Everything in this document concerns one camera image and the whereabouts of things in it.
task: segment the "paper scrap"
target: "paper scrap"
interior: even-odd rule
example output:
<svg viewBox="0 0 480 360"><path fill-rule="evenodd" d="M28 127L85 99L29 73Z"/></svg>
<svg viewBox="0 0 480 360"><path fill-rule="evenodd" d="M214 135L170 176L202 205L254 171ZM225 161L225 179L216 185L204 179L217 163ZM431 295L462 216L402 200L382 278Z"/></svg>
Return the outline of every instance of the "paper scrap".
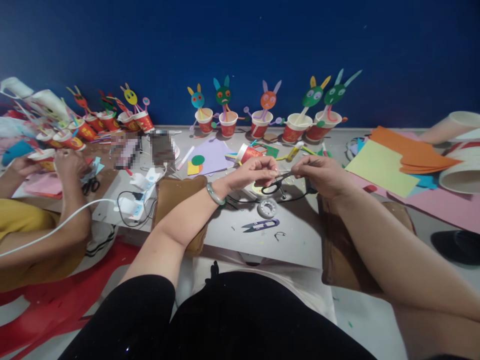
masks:
<svg viewBox="0 0 480 360"><path fill-rule="evenodd" d="M400 172L401 158L399 153L370 140L345 170L406 198L420 180Z"/></svg>

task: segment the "purple paper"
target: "purple paper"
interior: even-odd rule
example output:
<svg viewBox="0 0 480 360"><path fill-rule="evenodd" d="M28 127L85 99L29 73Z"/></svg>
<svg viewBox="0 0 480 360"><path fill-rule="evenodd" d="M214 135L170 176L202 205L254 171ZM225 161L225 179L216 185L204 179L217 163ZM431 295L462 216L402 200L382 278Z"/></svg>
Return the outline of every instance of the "purple paper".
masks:
<svg viewBox="0 0 480 360"><path fill-rule="evenodd" d="M225 141L218 140L215 137L213 139L205 140L200 146L195 147L188 157L188 161L192 161L192 158L196 155L202 155L205 158L205 161L202 164L203 169L200 174L207 175L231 168L234 164L227 160L225 154L233 152L234 151L229 149L227 144L225 144Z"/></svg>

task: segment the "electrical cord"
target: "electrical cord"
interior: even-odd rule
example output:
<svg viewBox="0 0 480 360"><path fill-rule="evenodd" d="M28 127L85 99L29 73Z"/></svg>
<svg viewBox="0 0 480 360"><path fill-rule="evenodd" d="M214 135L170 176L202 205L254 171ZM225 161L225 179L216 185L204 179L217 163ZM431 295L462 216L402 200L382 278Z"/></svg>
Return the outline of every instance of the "electrical cord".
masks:
<svg viewBox="0 0 480 360"><path fill-rule="evenodd" d="M115 201L112 200L112 199L99 199L99 200L95 200L95 201L89 202L88 204L83 205L81 208L79 208L77 211L75 211L75 212L74 212L72 215L70 215L64 222L62 222L62 223L60 224L60 226L54 228L54 229L53 229L52 231L50 231L47 235L44 235L44 236L38 238L37 240L34 240L34 241L32 241L32 242L29 242L29 243L27 243L27 244L25 244L25 245L22 245L22 246L20 246L20 247L15 248L15 249L13 249L13 250L4 252L3 254L0 254L0 258L1 258L1 257L4 257L5 255L12 254L12 253L14 253L14 252L16 252L16 251L18 251L18 250L25 249L25 248L29 247L30 245L36 244L36 243L38 243L39 241L41 241L41 240L43 240L43 239L45 239L45 238L48 238L50 235L52 235L52 234L56 233L58 230L60 230L66 223L68 223L75 215L77 215L77 214L78 214L79 212L81 212L83 209L85 209L86 207L90 206L91 204L99 203L99 202L101 202L101 201L109 201L109 202L112 202L112 203L115 204Z"/></svg>

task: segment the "pink paper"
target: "pink paper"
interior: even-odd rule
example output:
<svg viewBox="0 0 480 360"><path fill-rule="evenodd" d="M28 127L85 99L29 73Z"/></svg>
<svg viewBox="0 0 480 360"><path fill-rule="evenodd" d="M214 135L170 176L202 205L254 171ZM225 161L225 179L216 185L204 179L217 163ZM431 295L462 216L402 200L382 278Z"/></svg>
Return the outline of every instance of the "pink paper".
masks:
<svg viewBox="0 0 480 360"><path fill-rule="evenodd" d="M23 188L27 193L44 193L56 195L62 192L62 183L56 172L33 174Z"/></svg>

